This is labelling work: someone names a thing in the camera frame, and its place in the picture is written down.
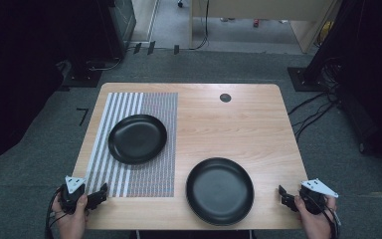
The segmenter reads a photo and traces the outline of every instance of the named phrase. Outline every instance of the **black plate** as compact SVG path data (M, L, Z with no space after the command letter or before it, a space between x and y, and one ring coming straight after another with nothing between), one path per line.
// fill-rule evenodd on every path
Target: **black plate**
M246 170L221 157L198 163L187 179L192 210L205 222L227 226L244 219L254 201L254 187Z
M140 164L157 156L166 139L166 127L159 119L149 115L134 115L114 126L107 145L116 160L126 164Z

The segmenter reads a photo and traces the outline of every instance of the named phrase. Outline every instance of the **striped mat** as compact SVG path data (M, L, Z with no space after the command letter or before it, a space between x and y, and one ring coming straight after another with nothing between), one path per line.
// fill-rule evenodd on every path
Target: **striped mat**
M109 197L173 197L177 103L177 93L109 93L86 173L86 193L107 182ZM119 121L138 114L163 122L166 145L149 162L123 164L111 156L107 138Z

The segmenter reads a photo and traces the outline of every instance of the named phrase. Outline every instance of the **black stand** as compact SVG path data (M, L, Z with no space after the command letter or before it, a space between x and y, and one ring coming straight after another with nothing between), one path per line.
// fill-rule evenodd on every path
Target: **black stand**
M287 68L293 88L296 92L327 92L328 88L323 84L323 77L318 77L317 81L312 81L305 76L306 68Z
M344 43L347 41L346 36L350 36L350 32L347 32L348 30L344 29L344 32L341 30L344 20L349 14L345 11L347 8L346 6L349 5L349 3L353 5L353 2L356 1L342 1L333 27L330 29L330 32L327 34L327 37L324 39L324 42L312 58L309 65L306 68L287 68L287 72L293 83L293 88L297 92L328 91L328 87L324 83L324 78L321 75L321 70L327 63L336 60L338 56L344 52L342 45L338 43Z
M85 75L76 75L70 69L62 83L62 87L95 88L100 80L101 71L87 71Z
M61 8L61 5L57 5L57 3L49 4L49 7L43 5L46 4L42 3L41 7L46 9L45 17L54 38L60 44L61 49L72 64L70 72L64 79L61 88L95 88L100 79L101 71L90 71L84 54L75 50L73 40L70 38L68 34L69 31L66 27L66 23L69 21L67 20L67 12L62 11L64 8Z

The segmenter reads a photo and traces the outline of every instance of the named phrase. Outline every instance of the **gray carpet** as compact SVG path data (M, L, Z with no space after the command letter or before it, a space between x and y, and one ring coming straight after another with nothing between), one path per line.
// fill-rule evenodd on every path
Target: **gray carpet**
M277 84L290 110L316 93L296 93L287 67L305 67L308 55L222 53L145 49L102 74L96 89L55 92L22 141L0 157L0 238L43 238L52 194L71 175L96 102L107 82ZM290 116L315 113L319 99ZM83 125L84 112L91 109ZM341 238L382 238L382 158L363 155L352 125L333 108L301 135L300 153L309 178L319 178L340 194ZM301 230L260 230L258 238L304 238ZM86 238L126 238L126 231L88 230Z

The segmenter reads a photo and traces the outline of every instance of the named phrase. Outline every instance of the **black circular marker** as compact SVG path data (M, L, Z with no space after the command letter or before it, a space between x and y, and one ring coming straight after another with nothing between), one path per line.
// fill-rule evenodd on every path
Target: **black circular marker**
M229 94L220 95L220 100L224 103L228 103L231 100L231 96Z

